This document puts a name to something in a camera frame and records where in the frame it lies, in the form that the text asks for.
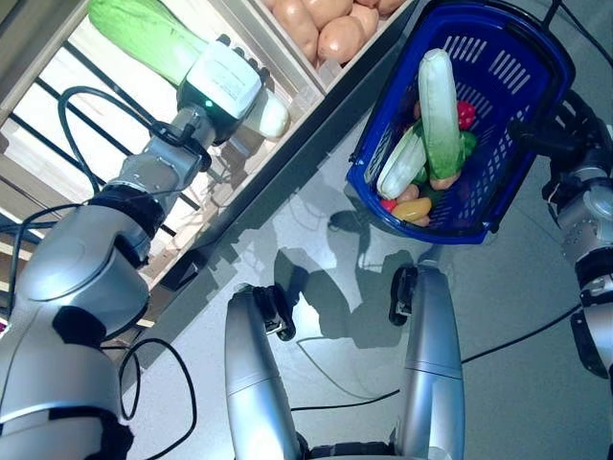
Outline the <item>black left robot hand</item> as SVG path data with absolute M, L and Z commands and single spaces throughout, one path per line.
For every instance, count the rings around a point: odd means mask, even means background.
M 264 92 L 259 72 L 223 41 L 205 45 L 177 90 L 177 107 L 203 111 L 214 132 L 212 144 L 226 142 Z

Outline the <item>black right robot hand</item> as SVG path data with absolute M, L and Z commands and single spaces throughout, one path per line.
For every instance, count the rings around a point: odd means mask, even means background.
M 574 90 L 568 90 L 542 124 L 511 122 L 511 139 L 537 155 L 553 160 L 564 171 L 581 164 L 612 171 L 612 140 L 594 110 Z

